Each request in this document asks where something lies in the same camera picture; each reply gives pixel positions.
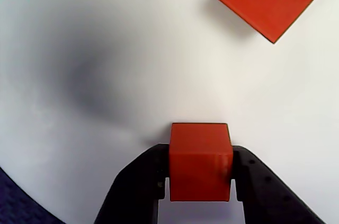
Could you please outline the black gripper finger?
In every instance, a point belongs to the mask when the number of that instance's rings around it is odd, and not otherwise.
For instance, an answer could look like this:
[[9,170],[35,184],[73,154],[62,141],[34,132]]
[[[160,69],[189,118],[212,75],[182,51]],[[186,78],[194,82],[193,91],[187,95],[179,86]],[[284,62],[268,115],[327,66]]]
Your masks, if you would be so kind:
[[324,224],[268,166],[250,150],[233,146],[232,179],[243,203],[245,223]]
[[94,222],[158,223],[168,177],[169,145],[150,147],[118,173]]

